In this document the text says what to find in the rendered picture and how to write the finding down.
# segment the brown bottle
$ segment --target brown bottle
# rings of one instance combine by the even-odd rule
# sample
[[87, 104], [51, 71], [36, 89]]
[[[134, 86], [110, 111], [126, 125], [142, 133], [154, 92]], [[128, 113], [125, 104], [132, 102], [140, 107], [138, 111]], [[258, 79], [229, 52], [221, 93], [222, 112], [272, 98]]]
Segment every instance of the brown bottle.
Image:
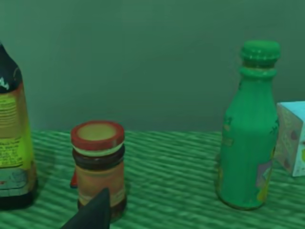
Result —
[[0, 209], [31, 205], [36, 188], [22, 75], [0, 43]]

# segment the table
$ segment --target table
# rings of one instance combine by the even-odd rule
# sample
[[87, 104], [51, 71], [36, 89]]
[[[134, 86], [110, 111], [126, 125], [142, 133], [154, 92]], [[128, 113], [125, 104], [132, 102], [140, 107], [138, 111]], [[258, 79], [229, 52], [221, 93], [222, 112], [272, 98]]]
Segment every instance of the table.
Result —
[[[305, 177], [275, 164], [267, 204], [238, 211], [214, 192], [218, 132], [126, 132], [128, 210], [111, 229], [300, 229]], [[0, 212], [1, 229], [59, 229], [77, 211], [69, 132], [34, 132], [39, 196], [26, 210]]]

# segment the carton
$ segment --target carton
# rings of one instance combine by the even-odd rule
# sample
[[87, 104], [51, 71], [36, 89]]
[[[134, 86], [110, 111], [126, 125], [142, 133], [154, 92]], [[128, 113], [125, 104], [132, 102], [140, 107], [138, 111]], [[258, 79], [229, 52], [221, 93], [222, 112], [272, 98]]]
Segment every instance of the carton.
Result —
[[277, 104], [280, 121], [276, 160], [293, 177], [305, 175], [305, 101]]

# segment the green wall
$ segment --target green wall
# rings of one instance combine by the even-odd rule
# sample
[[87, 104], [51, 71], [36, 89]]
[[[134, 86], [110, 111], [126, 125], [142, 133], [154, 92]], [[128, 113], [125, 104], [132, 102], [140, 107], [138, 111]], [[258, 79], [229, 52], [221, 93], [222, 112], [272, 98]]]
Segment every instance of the green wall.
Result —
[[304, 0], [0, 0], [0, 40], [35, 129], [217, 130], [245, 40], [281, 43], [276, 101], [304, 100], [304, 12]]

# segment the jar lid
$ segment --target jar lid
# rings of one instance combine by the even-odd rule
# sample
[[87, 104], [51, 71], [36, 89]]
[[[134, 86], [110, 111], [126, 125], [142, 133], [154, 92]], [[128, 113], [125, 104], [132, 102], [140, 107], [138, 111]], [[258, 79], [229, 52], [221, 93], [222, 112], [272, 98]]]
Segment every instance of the jar lid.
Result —
[[71, 131], [73, 146], [89, 151], [114, 148], [124, 141], [124, 128], [111, 121], [89, 121]]
[[280, 45], [274, 41], [247, 41], [241, 50], [241, 58], [256, 64], [274, 64], [280, 58]]

